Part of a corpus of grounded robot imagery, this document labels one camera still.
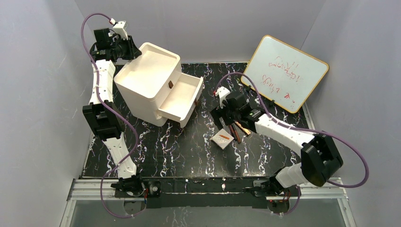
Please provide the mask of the white drawer organizer box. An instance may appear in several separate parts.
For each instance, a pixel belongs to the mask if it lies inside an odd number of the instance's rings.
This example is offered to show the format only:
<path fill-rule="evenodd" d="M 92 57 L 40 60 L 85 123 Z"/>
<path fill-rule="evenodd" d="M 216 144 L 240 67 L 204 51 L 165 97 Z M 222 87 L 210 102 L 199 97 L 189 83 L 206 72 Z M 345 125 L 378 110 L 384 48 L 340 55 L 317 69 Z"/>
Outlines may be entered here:
<path fill-rule="evenodd" d="M 160 108 L 182 73 L 181 58 L 149 42 L 143 43 L 139 50 L 141 56 L 128 61 L 114 82 L 134 117 L 163 126 L 167 118 Z"/>

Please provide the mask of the white square makeup palette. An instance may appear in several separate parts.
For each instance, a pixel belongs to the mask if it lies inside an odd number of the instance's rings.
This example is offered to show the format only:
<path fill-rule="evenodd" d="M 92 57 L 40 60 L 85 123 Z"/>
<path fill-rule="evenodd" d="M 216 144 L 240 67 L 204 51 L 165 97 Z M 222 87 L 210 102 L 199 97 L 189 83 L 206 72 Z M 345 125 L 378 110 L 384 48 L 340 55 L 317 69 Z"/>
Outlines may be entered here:
<path fill-rule="evenodd" d="M 234 137 L 224 129 L 219 130 L 210 139 L 221 149 L 225 149 L 230 143 L 234 141 Z"/>

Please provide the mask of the yellow framed whiteboard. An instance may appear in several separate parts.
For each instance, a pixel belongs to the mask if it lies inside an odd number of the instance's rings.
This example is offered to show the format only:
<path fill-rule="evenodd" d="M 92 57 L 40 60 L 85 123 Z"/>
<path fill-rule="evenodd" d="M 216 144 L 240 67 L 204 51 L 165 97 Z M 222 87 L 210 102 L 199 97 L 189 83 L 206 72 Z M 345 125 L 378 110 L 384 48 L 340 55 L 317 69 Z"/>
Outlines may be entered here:
<path fill-rule="evenodd" d="M 329 65 L 270 35 L 264 36 L 241 82 L 289 113 L 296 113 L 329 70 Z"/>

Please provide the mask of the aluminium right side rail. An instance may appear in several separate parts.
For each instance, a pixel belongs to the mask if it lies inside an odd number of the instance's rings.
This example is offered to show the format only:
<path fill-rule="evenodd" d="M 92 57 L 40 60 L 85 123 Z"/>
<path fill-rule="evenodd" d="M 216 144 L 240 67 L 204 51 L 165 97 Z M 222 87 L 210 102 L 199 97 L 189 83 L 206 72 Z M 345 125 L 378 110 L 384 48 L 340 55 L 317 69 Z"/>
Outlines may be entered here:
<path fill-rule="evenodd" d="M 320 121 L 320 117 L 318 115 L 318 111 L 316 111 L 313 108 L 313 105 L 311 104 L 310 101 L 306 101 L 303 106 L 303 112 L 306 117 L 307 125 L 309 129 L 314 129 L 318 131 L 327 131 L 327 129 L 324 127 L 322 122 Z"/>

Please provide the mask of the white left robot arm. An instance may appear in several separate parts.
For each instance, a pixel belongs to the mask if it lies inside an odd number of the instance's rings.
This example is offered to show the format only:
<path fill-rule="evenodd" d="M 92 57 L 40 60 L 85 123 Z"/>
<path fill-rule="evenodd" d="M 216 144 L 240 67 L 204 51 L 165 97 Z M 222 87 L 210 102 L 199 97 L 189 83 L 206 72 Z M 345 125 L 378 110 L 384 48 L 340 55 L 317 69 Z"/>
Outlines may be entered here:
<path fill-rule="evenodd" d="M 107 147 L 116 165 L 118 182 L 111 187 L 139 197 L 146 188 L 137 175 L 137 166 L 129 156 L 124 140 L 123 120 L 113 102 L 113 77 L 118 59 L 134 60 L 142 52 L 123 29 L 101 28 L 95 30 L 94 35 L 96 41 L 89 50 L 94 60 L 94 85 L 90 101 L 83 106 L 82 112 L 93 134 Z"/>

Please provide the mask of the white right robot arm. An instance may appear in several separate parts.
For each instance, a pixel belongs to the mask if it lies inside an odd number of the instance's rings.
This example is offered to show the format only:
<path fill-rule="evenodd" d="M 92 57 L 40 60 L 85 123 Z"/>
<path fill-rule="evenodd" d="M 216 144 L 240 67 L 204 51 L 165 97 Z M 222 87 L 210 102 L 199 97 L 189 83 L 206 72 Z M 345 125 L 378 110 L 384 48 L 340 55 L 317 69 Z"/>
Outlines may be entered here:
<path fill-rule="evenodd" d="M 219 129 L 239 123 L 247 130 L 274 139 L 301 158 L 300 163 L 278 170 L 257 186 L 257 191 L 280 194 L 286 188 L 305 183 L 321 187 L 343 166 L 332 137 L 296 131 L 291 125 L 269 117 L 263 110 L 252 108 L 243 94 L 230 92 L 225 87 L 218 88 L 214 95 L 219 98 L 219 104 L 210 113 Z"/>

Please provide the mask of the dark brown makeup pencil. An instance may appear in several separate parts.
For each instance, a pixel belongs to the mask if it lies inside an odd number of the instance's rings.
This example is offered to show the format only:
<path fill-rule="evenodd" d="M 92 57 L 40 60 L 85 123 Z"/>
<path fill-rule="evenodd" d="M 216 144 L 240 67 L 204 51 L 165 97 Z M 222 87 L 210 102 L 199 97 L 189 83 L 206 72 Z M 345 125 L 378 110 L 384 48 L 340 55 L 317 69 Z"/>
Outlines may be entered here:
<path fill-rule="evenodd" d="M 233 137 L 233 138 L 234 138 L 234 140 L 236 141 L 236 139 L 235 139 L 235 135 L 234 135 L 234 132 L 233 132 L 232 125 L 229 125 L 228 127 L 229 127 L 229 130 L 230 130 L 230 133 L 231 133 L 232 137 Z"/>

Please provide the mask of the reddish brown makeup pencil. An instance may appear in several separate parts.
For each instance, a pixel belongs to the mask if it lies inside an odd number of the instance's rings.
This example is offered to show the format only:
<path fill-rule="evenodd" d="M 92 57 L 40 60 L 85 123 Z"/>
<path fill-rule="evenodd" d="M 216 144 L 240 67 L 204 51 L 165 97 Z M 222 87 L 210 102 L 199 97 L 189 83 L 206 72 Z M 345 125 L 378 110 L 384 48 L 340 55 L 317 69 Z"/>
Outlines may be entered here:
<path fill-rule="evenodd" d="M 234 132 L 235 139 L 236 139 L 237 143 L 241 144 L 241 138 L 240 138 L 240 136 L 238 134 L 238 131 L 237 131 L 236 127 L 235 127 L 235 124 L 232 125 L 232 128 L 233 128 L 233 132 Z"/>

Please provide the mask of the aluminium front mounting rail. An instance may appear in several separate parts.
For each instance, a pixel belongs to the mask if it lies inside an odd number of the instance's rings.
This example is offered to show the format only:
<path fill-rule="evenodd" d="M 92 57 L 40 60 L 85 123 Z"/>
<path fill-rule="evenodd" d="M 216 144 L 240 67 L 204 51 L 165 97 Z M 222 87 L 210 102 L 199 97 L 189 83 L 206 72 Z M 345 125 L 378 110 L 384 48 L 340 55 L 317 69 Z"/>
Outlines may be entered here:
<path fill-rule="evenodd" d="M 74 180 L 68 194 L 71 200 L 132 200 L 172 195 L 238 195 L 256 194 L 255 188 L 266 189 L 267 178 L 260 177 L 144 177 L 139 192 L 133 196 L 115 189 L 117 179 Z"/>

